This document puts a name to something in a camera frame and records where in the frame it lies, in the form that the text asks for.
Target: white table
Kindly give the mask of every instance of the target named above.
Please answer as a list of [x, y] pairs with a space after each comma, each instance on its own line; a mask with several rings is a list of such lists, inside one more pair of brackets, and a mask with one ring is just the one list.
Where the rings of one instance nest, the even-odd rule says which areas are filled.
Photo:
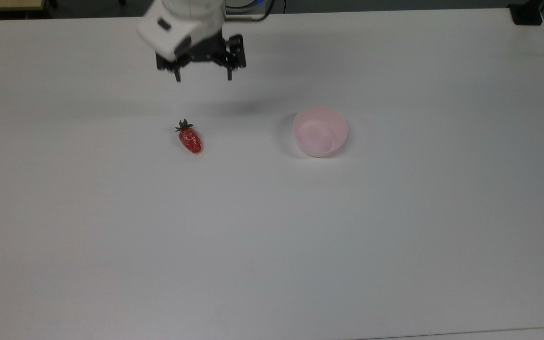
[[[176, 84], [137, 20], [0, 21], [0, 340], [544, 327], [544, 26], [272, 16]], [[311, 105], [335, 157], [292, 139]]]
[[544, 329], [412, 336], [408, 340], [544, 340]]

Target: white robot arm housing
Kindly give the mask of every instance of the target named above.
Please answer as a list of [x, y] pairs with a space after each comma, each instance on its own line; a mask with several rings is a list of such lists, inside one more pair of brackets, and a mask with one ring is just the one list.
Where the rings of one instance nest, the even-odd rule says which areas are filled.
[[242, 36], [222, 36], [224, 0], [154, 0], [138, 24], [138, 34], [157, 53], [157, 68], [175, 73], [190, 62], [246, 67]]

